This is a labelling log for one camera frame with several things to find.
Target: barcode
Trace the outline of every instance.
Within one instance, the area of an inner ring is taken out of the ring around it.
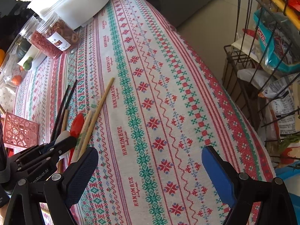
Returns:
[[[284,77],[284,78],[281,78],[280,80],[277,80],[277,81],[273,82],[272,84],[270,84],[270,89],[276,93],[276,92],[279,92],[286,85],[287,85],[287,83],[286,83],[286,79]]]

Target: jar with red contents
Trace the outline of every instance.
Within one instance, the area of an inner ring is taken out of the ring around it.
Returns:
[[[37,31],[63,52],[74,52],[79,46],[78,34],[72,30],[55,12],[46,22],[41,23]]]
[[[33,46],[50,58],[58,58],[62,51],[36,31],[39,21],[32,16],[20,31],[20,36],[27,39]]]

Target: beige floor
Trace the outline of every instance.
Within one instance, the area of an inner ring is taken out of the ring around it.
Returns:
[[[187,39],[199,56],[221,80],[225,64],[225,45],[233,43],[238,0],[212,0],[184,22],[178,32]],[[241,0],[238,31],[245,27],[248,0]],[[254,12],[257,3],[252,5]]]

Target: patterned tablecloth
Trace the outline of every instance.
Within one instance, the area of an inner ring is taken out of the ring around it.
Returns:
[[[99,166],[72,207],[79,224],[222,224],[229,208],[202,166],[206,145],[254,179],[275,175],[240,110],[150,4],[110,0],[79,35],[75,54],[28,73],[14,108],[46,143],[68,84],[78,79],[67,129],[115,77],[89,143]]]

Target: pink plastic basket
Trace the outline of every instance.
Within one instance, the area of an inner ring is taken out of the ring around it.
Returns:
[[[38,144],[38,128],[37,123],[6,112],[3,127],[4,145],[9,148],[36,146]]]

